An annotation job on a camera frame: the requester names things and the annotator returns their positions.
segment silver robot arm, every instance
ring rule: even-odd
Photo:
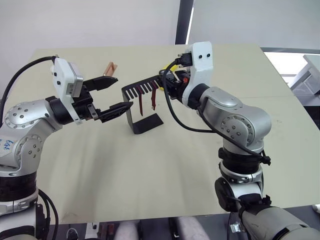
[[[319,231],[284,209],[271,206],[269,196],[263,197],[261,163],[271,163],[264,153],[264,137],[271,129],[271,118],[264,110],[245,105],[218,87],[209,87],[212,54],[210,42],[194,43],[159,75],[170,112],[182,127],[210,132],[181,123],[169,96],[196,110],[211,132],[223,137],[223,147],[218,152],[222,176],[214,184],[220,206],[227,212],[238,212],[253,240],[320,239]],[[187,69],[175,71],[174,75],[170,71],[173,65]]]
[[[62,58],[55,59],[52,74],[59,98],[17,104],[4,116],[0,127],[0,239],[45,239],[48,234],[43,206],[37,203],[40,190],[36,185],[47,137],[72,122],[107,122],[132,105],[120,102],[105,111],[95,109],[90,91],[108,88],[118,81],[114,77],[83,81],[76,66]]]

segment white wall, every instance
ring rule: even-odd
[[[320,0],[195,0],[189,43],[320,49]]]
[[[0,0],[0,99],[37,48],[175,43],[180,0]]]

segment beige table surface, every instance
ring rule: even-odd
[[[59,54],[77,64],[85,79],[100,76],[109,61],[118,64],[119,81],[92,92],[95,107],[121,102],[121,87],[154,76],[185,46],[129,46],[38,49],[32,59]],[[263,166],[264,193],[280,207],[320,202],[320,132],[260,48],[251,44],[213,47],[218,86],[245,104],[263,108],[272,118],[265,137],[270,167]],[[17,81],[7,109],[23,101],[55,95],[51,63],[41,63]],[[145,116],[151,95],[144,95]],[[220,176],[214,134],[181,128],[171,117],[164,94],[157,91],[156,112],[164,125],[134,135],[126,115],[102,124],[71,123],[51,135],[43,148],[37,185],[54,201],[61,223],[83,223],[168,216],[208,215],[224,211],[214,192]],[[193,110],[174,102],[188,126],[205,128]],[[138,104],[132,107],[135,120]]]

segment metal stand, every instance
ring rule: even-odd
[[[129,102],[130,97],[131,99],[134,99],[134,98],[138,98],[141,95],[144,95],[145,93],[156,91],[159,88],[158,85],[159,85],[159,77],[156,75],[156,76],[144,79],[142,81],[138,81],[133,84],[124,86],[121,89],[123,100],[125,102]],[[134,134],[143,134],[153,128],[156,128],[164,124],[164,122],[156,113],[140,121],[133,122],[131,110],[129,109],[128,111],[126,111],[126,118]]]

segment black cable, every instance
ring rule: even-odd
[[[198,132],[198,133],[214,133],[212,130],[196,129],[196,128],[192,128],[192,127],[186,126],[179,120],[179,118],[175,114],[175,111],[172,108],[172,105],[171,105],[171,102],[170,102],[170,98],[169,98],[169,93],[168,93],[168,89],[167,89],[167,82],[166,82],[166,76],[167,76],[167,73],[169,72],[169,70],[176,64],[178,64],[177,59],[174,60],[172,63],[170,63],[169,66],[167,66],[167,68],[164,70],[163,75],[162,75],[162,85],[163,85],[163,89],[164,89],[164,96],[165,96],[165,100],[166,100],[166,103],[168,105],[168,108],[170,110],[170,113],[171,113],[172,117],[174,118],[174,120],[181,127],[183,127],[184,129],[187,129],[189,131]]]
[[[233,197],[233,196],[228,196],[228,195],[226,195],[226,197],[227,197],[228,199],[231,199],[231,200],[237,201],[237,202],[239,202],[239,203],[242,203],[242,201],[241,201],[239,198],[236,198],[236,197]]]
[[[248,233],[248,231],[246,230],[246,236],[248,237],[248,240],[252,240],[250,234]]]
[[[232,211],[230,212],[229,218],[228,218],[228,226],[227,226],[227,230],[226,230],[226,240],[230,239],[231,215],[232,215]]]
[[[38,194],[42,198],[42,200],[44,202],[44,205],[45,205],[45,210],[46,210],[45,230],[44,230],[45,232],[44,232],[43,240],[47,240],[49,229],[50,229],[50,221],[51,221],[51,219],[50,219],[50,208],[49,208],[48,200],[43,195],[43,191],[41,191],[39,189]]]
[[[54,213],[54,218],[55,218],[55,224],[54,224],[54,231],[53,231],[53,235],[52,235],[52,240],[55,240],[57,237],[57,233],[58,233],[58,227],[59,227],[59,217],[58,217],[58,212],[56,209],[56,206],[54,205],[53,201],[50,199],[50,197],[45,194],[42,190],[39,189],[39,193],[41,192],[41,194],[44,196],[44,198],[49,202],[49,204],[51,205],[51,208],[53,210]]]
[[[45,57],[41,57],[37,60],[34,60],[30,63],[28,63],[27,65],[23,66],[19,71],[16,72],[16,74],[12,77],[12,79],[10,80],[10,82],[8,83],[8,85],[6,86],[3,96],[2,96],[2,100],[1,100],[1,104],[0,104],[0,128],[3,124],[3,118],[4,118],[4,111],[5,111],[5,103],[7,101],[10,89],[12,88],[12,86],[14,85],[15,81],[17,80],[17,78],[19,77],[20,74],[22,74],[25,70],[27,70],[28,68],[44,62],[44,61],[54,61],[56,58],[56,56],[45,56]]]

